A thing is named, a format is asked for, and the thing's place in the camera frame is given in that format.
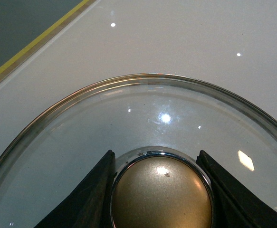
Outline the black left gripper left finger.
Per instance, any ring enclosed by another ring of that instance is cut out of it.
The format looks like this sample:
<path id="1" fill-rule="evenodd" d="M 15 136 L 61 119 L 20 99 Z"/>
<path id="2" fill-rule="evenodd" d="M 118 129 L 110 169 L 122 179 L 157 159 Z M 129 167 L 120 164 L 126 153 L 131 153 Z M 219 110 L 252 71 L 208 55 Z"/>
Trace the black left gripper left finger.
<path id="1" fill-rule="evenodd" d="M 84 179 L 37 228 L 103 228 L 115 176 L 115 153 L 108 150 Z"/>

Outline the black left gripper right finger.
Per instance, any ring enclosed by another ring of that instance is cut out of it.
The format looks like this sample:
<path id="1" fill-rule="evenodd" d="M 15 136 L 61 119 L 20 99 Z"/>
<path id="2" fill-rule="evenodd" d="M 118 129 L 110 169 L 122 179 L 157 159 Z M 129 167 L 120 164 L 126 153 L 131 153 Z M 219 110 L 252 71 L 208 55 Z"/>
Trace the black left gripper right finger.
<path id="1" fill-rule="evenodd" d="M 214 228 L 277 228 L 277 212 L 204 150 L 200 151 L 196 163 L 210 179 Z"/>

